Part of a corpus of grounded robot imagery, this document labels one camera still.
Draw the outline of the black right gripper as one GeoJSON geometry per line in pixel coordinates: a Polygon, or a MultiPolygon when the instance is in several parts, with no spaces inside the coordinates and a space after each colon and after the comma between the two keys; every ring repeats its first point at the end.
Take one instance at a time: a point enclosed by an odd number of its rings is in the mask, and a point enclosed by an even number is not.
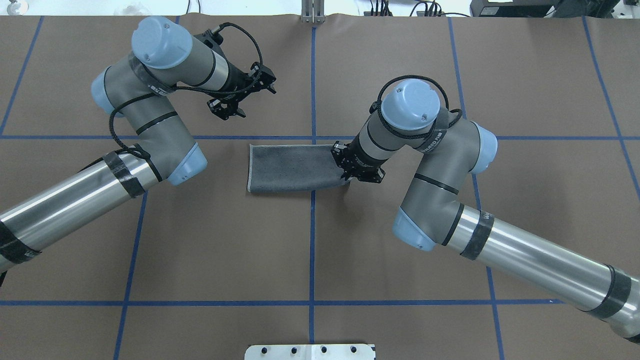
{"type": "Polygon", "coordinates": [[[381,168],[384,160],[375,159],[366,154],[359,142],[347,145],[336,142],[331,148],[331,155],[338,168],[342,169],[341,179],[359,182],[381,183],[386,173],[381,168]]]}

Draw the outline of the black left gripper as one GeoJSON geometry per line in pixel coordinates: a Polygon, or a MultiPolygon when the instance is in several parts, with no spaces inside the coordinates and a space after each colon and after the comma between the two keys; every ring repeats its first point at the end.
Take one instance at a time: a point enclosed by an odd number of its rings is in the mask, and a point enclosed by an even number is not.
{"type": "Polygon", "coordinates": [[[262,63],[253,63],[249,72],[233,67],[229,70],[225,91],[242,91],[242,89],[249,87],[247,92],[227,95],[225,101],[211,98],[206,105],[211,114],[223,121],[227,121],[234,116],[246,118],[246,113],[239,107],[240,101],[244,100],[249,94],[259,91],[269,91],[272,94],[276,94],[277,91],[274,88],[276,79],[273,71],[262,63]]]}

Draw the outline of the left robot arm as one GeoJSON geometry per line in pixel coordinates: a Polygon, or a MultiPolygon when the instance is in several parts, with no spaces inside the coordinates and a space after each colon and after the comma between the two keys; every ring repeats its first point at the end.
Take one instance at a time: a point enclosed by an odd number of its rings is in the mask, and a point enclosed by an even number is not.
{"type": "Polygon", "coordinates": [[[131,51],[91,84],[94,102],[109,116],[118,146],[76,174],[1,214],[1,271],[35,259],[45,248],[94,219],[139,198],[161,182],[193,178],[208,162],[169,95],[210,96],[221,120],[246,117],[240,102],[250,94],[275,94],[276,77],[262,52],[248,71],[232,64],[221,45],[221,23],[200,34],[164,16],[143,18],[131,36],[131,51]]]}

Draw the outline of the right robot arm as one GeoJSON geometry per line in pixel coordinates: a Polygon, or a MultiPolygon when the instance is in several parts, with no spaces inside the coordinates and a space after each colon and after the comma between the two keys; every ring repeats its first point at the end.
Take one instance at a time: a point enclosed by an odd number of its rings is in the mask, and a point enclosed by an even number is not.
{"type": "Polygon", "coordinates": [[[409,147],[422,155],[398,206],[392,231],[421,251],[457,251],[470,261],[525,281],[639,342],[639,280],[496,218],[462,186],[489,168],[496,135],[452,108],[436,80],[416,74],[382,85],[354,138],[335,142],[330,153],[345,182],[381,183],[383,165],[409,147]]]}

